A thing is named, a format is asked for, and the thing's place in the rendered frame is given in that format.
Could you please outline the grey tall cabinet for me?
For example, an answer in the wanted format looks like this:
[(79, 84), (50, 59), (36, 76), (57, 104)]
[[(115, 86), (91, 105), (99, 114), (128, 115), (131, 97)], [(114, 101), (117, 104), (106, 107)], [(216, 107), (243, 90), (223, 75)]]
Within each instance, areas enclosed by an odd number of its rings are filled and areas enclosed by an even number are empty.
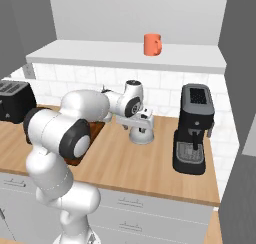
[(256, 244), (256, 158), (236, 157), (219, 220), (223, 244)]

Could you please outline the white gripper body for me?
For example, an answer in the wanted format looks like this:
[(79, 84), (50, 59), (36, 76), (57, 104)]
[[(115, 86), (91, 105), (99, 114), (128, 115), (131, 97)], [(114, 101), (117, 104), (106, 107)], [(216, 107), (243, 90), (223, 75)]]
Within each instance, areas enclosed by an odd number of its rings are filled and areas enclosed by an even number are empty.
[(154, 117), (151, 116), (147, 119), (141, 117), (116, 117), (116, 122), (121, 125), (126, 125), (130, 127), (144, 128), (144, 129), (153, 129), (154, 128)]

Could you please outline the black toaster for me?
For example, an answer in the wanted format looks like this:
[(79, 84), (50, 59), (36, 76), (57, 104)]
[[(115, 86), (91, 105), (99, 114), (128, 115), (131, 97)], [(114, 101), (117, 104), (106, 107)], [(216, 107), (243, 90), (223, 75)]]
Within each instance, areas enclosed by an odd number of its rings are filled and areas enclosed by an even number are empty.
[(28, 82), (0, 81), (0, 121), (19, 124), (36, 106), (36, 99)]

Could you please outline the orange mug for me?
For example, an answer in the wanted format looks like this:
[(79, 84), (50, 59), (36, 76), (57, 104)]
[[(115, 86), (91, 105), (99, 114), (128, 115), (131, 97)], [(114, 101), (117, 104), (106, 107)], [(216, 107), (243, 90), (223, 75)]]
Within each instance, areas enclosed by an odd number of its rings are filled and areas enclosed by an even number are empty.
[(144, 35), (144, 54), (146, 56), (158, 56), (162, 51), (160, 34), (148, 33)]

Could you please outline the grey wall outlet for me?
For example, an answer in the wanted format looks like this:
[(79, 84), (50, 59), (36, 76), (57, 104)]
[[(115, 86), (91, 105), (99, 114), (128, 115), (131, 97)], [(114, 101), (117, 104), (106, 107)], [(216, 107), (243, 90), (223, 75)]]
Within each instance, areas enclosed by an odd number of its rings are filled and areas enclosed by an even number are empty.
[(25, 64), (22, 67), (22, 69), (23, 69), (24, 77), (26, 79), (35, 79), (36, 78), (35, 71), (34, 71), (33, 65), (31, 63)]

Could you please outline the grey cabinet door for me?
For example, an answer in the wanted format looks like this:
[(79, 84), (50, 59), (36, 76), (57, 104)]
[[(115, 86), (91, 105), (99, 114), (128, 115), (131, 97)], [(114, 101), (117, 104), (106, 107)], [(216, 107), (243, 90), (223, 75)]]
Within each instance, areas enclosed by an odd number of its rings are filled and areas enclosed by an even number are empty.
[(0, 0), (0, 79), (56, 39), (50, 0)]
[(219, 48), (240, 152), (256, 156), (256, 0), (227, 0)]

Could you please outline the black coffee machine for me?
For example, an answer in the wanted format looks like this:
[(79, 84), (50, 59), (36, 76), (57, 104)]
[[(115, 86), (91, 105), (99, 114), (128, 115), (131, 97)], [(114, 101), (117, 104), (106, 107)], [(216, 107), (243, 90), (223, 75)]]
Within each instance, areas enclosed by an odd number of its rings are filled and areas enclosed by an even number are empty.
[(206, 163), (204, 134), (211, 136), (215, 109), (210, 89), (203, 84), (182, 87), (178, 128), (174, 132), (173, 168), (183, 174), (202, 175)]

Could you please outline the brown wooden tray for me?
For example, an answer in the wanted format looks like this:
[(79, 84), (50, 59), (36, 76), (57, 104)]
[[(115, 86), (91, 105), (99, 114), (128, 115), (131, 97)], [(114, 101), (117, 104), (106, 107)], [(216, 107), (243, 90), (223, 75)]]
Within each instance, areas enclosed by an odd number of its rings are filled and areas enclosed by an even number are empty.
[[(90, 134), (91, 134), (90, 143), (93, 143), (94, 140), (96, 139), (96, 137), (98, 136), (98, 134), (100, 133), (100, 131), (102, 130), (102, 128), (104, 127), (105, 123), (104, 122), (90, 122), (89, 125), (90, 125)], [(83, 160), (83, 156), (76, 158), (76, 159), (65, 158), (65, 162), (71, 166), (78, 166), (82, 160)]]

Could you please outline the grey cupboard door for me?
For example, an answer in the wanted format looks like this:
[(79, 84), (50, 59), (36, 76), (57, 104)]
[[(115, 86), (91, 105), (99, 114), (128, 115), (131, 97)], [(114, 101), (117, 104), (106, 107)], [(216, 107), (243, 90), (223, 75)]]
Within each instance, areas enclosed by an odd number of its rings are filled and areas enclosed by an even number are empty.
[(34, 194), (0, 189), (0, 208), (15, 239), (24, 244), (53, 244), (60, 235), (60, 212)]

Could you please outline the white wall cabinet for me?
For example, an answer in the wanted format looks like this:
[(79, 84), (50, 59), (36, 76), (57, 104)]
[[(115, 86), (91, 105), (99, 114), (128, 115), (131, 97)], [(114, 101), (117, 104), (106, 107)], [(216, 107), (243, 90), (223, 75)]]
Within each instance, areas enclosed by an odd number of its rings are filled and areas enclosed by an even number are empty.
[[(218, 48), (227, 0), (50, 0), (57, 39), (29, 63), (222, 74)], [(161, 35), (158, 56), (144, 35)]]

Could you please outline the grey drawer front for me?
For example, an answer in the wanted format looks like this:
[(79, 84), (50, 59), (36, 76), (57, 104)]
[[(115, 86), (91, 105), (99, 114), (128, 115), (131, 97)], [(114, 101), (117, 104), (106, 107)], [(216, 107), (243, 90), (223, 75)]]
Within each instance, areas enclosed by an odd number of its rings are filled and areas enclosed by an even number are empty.
[(0, 201), (10, 197), (35, 199), (36, 186), (28, 176), (0, 172)]
[[(113, 191), (103, 188), (100, 188), (100, 193), (102, 206), (126, 209), (134, 212), (161, 216), (164, 218), (182, 220), (185, 222), (206, 225), (209, 223), (213, 212), (213, 208), (206, 205)], [(144, 204), (144, 207), (139, 208), (117, 204), (118, 199), (122, 199), (124, 197), (126, 197), (127, 200), (139, 199), (139, 201)]]
[[(90, 214), (88, 220), (101, 240), (109, 244), (203, 244), (208, 228), (208, 224), (103, 207)], [(124, 221), (138, 224), (143, 231), (119, 228)]]

